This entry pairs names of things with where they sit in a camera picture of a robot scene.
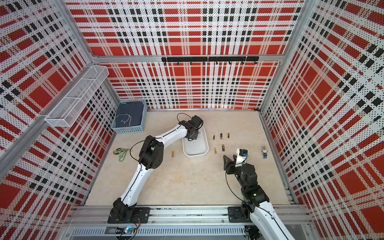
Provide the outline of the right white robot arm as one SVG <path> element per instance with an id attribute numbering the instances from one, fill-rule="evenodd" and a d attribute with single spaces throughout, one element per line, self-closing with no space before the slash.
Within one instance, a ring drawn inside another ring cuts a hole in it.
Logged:
<path id="1" fill-rule="evenodd" d="M 269 197 L 258 183 L 255 167 L 246 163 L 247 157 L 223 156 L 226 175 L 234 175 L 241 186 L 242 215 L 258 229 L 265 240 L 293 240 L 293 235 L 276 213 Z"/>

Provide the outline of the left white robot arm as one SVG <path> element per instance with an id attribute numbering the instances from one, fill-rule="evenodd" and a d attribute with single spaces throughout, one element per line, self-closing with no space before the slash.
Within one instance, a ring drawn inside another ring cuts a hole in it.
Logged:
<path id="1" fill-rule="evenodd" d="M 108 218 L 109 224 L 132 221 L 139 195 L 148 178 L 163 162 L 164 150 L 182 138 L 191 141 L 196 140 L 203 124 L 203 122 L 193 124 L 192 121 L 181 121 L 172 130 L 160 136 L 149 135 L 146 137 L 137 159 L 137 170 L 125 192 L 114 201 Z"/>

